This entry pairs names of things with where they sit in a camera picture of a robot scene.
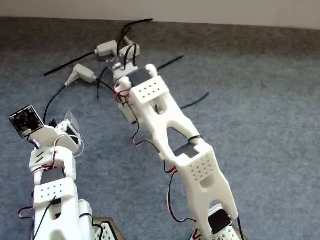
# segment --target gray carpet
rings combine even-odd
[[[118,36],[124,22],[0,18],[0,239],[27,239],[28,170],[32,146],[7,116],[33,104],[43,115],[48,100],[72,67],[45,71]],[[129,36],[140,44],[139,66],[184,59],[161,71],[179,105],[208,90],[184,110],[214,149],[228,179],[250,240],[318,239],[320,235],[320,31],[182,23],[147,23]],[[99,74],[103,62],[82,64]],[[191,223],[175,223],[166,206],[169,177],[150,145],[131,144],[135,126],[101,87],[78,82],[53,102],[48,118],[71,110],[80,123],[85,151],[77,159],[78,193],[95,216],[114,218],[128,240],[186,240]],[[146,137],[142,131],[140,138]],[[177,147],[183,141],[170,132]],[[172,204],[189,215],[179,178]]]

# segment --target circuit board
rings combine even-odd
[[[22,108],[8,118],[22,139],[44,127],[44,123],[32,105]]]

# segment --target cable connector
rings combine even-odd
[[[113,54],[113,52],[117,50],[117,46],[118,45],[115,40],[108,41],[97,46],[96,49],[94,50],[94,53],[99,57],[104,57],[104,56]]]
[[[120,55],[121,55],[121,56],[126,55],[126,52],[127,52],[128,48],[130,48],[131,46],[132,46],[132,44],[131,44],[131,45],[128,45],[128,46],[125,46],[124,48],[122,48],[122,49],[120,50]],[[113,50],[112,53],[116,56],[116,55],[117,55],[117,50],[116,50],[116,49]],[[135,55],[136,57],[140,55],[140,46],[139,46],[139,44],[136,44],[136,54],[135,54],[135,48],[134,48],[134,47],[131,47],[131,49],[129,50],[127,59],[128,59],[128,60],[133,59],[133,58],[134,58],[134,55]]]
[[[69,76],[68,80],[64,83],[64,85],[67,87],[78,79],[83,79],[86,82],[92,84],[97,79],[97,77],[95,73],[89,68],[81,64],[77,64],[75,65],[73,72]]]
[[[126,44],[128,44],[128,45],[133,45],[134,44],[134,42],[133,41],[131,41],[127,36],[124,36],[124,41],[126,42]]]

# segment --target wall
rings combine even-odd
[[[320,29],[320,0],[0,0],[0,16]]]

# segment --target black cable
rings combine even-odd
[[[88,212],[81,214],[79,218],[82,218],[82,217],[84,217],[84,216],[90,216],[91,219],[92,219],[92,221],[94,220],[94,216],[92,216],[92,215],[91,215],[90,213],[88,213]]]
[[[161,65],[161,66],[157,67],[157,70],[159,71],[159,70],[161,70],[161,69],[164,69],[165,67],[169,66],[170,64],[175,63],[176,61],[178,61],[178,60],[182,59],[183,57],[184,57],[183,55],[178,56],[178,57],[176,57],[176,58],[172,59],[171,61],[168,61],[167,63],[165,63],[165,64],[163,64],[163,65]]]
[[[48,112],[50,104],[56,98],[56,96],[58,96],[65,88],[66,88],[66,85],[63,85],[63,87],[61,87],[60,90],[50,99],[48,105],[45,108],[44,115],[43,115],[43,123],[44,124],[46,124],[46,116],[47,116],[47,112]]]
[[[90,213],[88,213],[88,212],[83,213],[83,214],[80,215],[79,218],[82,218],[82,217],[84,217],[84,216],[90,216],[91,219],[92,219],[92,221],[91,221],[92,227],[97,227],[97,228],[99,228],[99,229],[101,230],[101,233],[100,233],[100,235],[99,235],[99,240],[101,240],[101,239],[102,239],[102,235],[103,235],[103,233],[104,233],[104,228],[103,228],[101,225],[94,224],[94,216],[92,216]]]
[[[101,240],[102,239],[102,235],[104,233],[104,228],[99,224],[92,224],[92,227],[97,227],[97,228],[99,228],[101,230],[101,233],[99,235],[99,240]]]
[[[191,141],[193,140],[193,139],[202,139],[203,137],[201,136],[201,135],[196,135],[196,136],[192,136],[192,137],[190,137],[189,139],[188,139],[188,143],[191,143]]]
[[[178,222],[178,223],[180,223],[180,224],[184,223],[184,222],[187,221],[187,220],[190,220],[190,221],[196,223],[197,221],[194,220],[194,219],[192,219],[192,218],[184,218],[183,220],[178,220],[178,219],[175,217],[175,215],[174,215],[174,213],[173,213],[173,211],[172,211],[170,192],[171,192],[172,180],[174,179],[174,175],[175,175],[177,172],[178,172],[178,171],[175,171],[175,172],[173,172],[173,174],[171,175],[171,179],[170,179],[170,183],[169,183],[169,189],[168,189],[168,207],[169,207],[170,215],[171,215],[171,217],[172,217],[176,222]]]
[[[124,25],[122,27],[122,30],[121,32],[123,33],[126,28],[130,27],[130,26],[133,26],[133,25],[136,25],[136,24],[142,24],[142,23],[147,23],[147,22],[152,22],[154,19],[153,18],[147,18],[147,19],[142,19],[142,20],[138,20],[138,21],[132,21],[132,22],[129,22],[127,23],[126,25]]]
[[[29,143],[31,143],[37,150],[39,149],[38,144],[36,144],[35,141],[30,140],[30,136],[28,136],[26,140],[27,140]]]
[[[135,114],[135,112],[134,112],[134,110],[132,109],[132,107],[130,106],[130,104],[127,103],[127,105],[128,105],[128,107],[130,108],[130,110],[132,111],[133,116],[134,116],[134,118],[135,118],[135,122],[136,122],[136,124],[137,124],[136,132],[135,132],[135,134],[132,136],[133,144],[136,145],[136,146],[138,146],[138,145],[141,145],[141,144],[143,144],[143,143],[149,143],[149,144],[151,144],[152,146],[154,146],[154,148],[158,151],[158,153],[160,153],[160,150],[157,148],[157,146],[156,146],[152,141],[150,141],[150,140],[142,140],[142,141],[140,141],[140,142],[138,142],[138,143],[135,143],[135,138],[136,138],[136,136],[138,135],[138,132],[139,132],[139,130],[140,130],[140,124],[139,124],[137,115]]]
[[[112,91],[114,94],[116,94],[116,92],[113,90],[112,87],[110,87],[108,84],[104,83],[102,81],[102,78],[105,74],[105,72],[107,71],[108,67],[106,66],[103,71],[101,72],[99,78],[97,79],[97,84],[96,84],[96,99],[99,99],[99,89],[100,89],[100,84],[105,85],[110,91]]]
[[[240,217],[239,216],[238,216],[238,226],[239,226],[239,231],[240,231],[240,235],[241,235],[241,240],[245,240],[244,234],[242,232],[242,227],[241,227],[241,222],[240,222]]]
[[[131,27],[128,27],[127,29],[122,30],[120,37],[119,37],[118,41],[116,42],[117,43],[117,46],[116,46],[116,55],[117,56],[119,56],[119,53],[120,53],[120,45],[121,45],[123,39],[125,38],[125,36],[130,32],[130,30],[131,30]]]
[[[79,61],[79,60],[81,60],[81,59],[84,59],[84,58],[92,55],[92,54],[95,54],[95,51],[91,51],[91,52],[89,52],[89,53],[86,53],[85,55],[82,55],[82,56],[80,56],[80,57],[78,57],[78,58],[76,58],[76,59],[74,59],[74,60],[71,60],[71,61],[69,61],[69,62],[67,62],[67,63],[65,63],[65,64],[63,64],[63,65],[61,65],[61,66],[58,66],[58,67],[56,67],[55,69],[52,69],[52,70],[46,72],[46,73],[44,74],[44,76],[48,76],[48,75],[50,75],[50,74],[53,74],[53,73],[55,73],[55,72],[57,72],[57,71],[65,68],[65,67],[67,67],[67,66],[69,66],[69,65],[71,65],[71,64],[73,64],[73,63],[75,63],[75,62],[77,62],[77,61]]]
[[[194,102],[192,102],[192,103],[190,103],[190,104],[187,104],[187,105],[185,105],[185,106],[181,106],[180,109],[186,109],[186,108],[192,107],[193,105],[196,105],[196,104],[200,103],[201,101],[205,100],[206,97],[209,96],[209,94],[210,94],[210,92],[207,92],[205,95],[203,95],[203,96],[202,96],[201,98],[199,98],[198,100],[196,100],[196,101],[194,101]]]
[[[37,236],[37,234],[38,234],[38,232],[39,232],[39,229],[40,229],[40,227],[41,227],[42,222],[43,222],[44,219],[45,219],[45,216],[46,216],[46,214],[47,214],[47,211],[49,210],[49,208],[51,207],[51,205],[52,205],[52,203],[54,202],[55,199],[56,199],[56,196],[54,196],[54,198],[52,199],[52,201],[50,202],[50,204],[46,207],[46,209],[45,209],[45,211],[44,211],[44,214],[43,214],[43,216],[42,216],[42,218],[41,218],[40,224],[39,224],[39,226],[38,226],[38,229],[36,230],[35,235],[34,235],[34,237],[33,237],[33,240],[36,239],[36,236]]]
[[[164,172],[166,173],[166,174],[171,174],[171,173],[173,173],[173,170],[174,169],[177,169],[175,166],[173,167],[173,168],[171,168],[170,170],[166,170],[166,161],[164,160],[163,161],[163,170],[164,170]]]
[[[124,37],[131,30],[131,26],[136,25],[136,24],[151,22],[151,21],[153,21],[153,18],[143,19],[143,20],[139,20],[139,21],[132,21],[132,22],[129,22],[128,24],[124,25],[122,27],[122,30],[121,30],[121,33],[120,33],[120,37],[119,37],[119,39],[117,41],[116,55],[117,56],[119,55],[119,53],[120,53],[120,45],[121,45]]]
[[[131,48],[134,47],[134,53],[133,53],[133,65],[136,66],[136,56],[137,56],[137,44],[133,44],[125,52],[124,59],[123,59],[123,70],[126,70],[127,66],[127,60],[128,60],[128,55],[131,50]]]

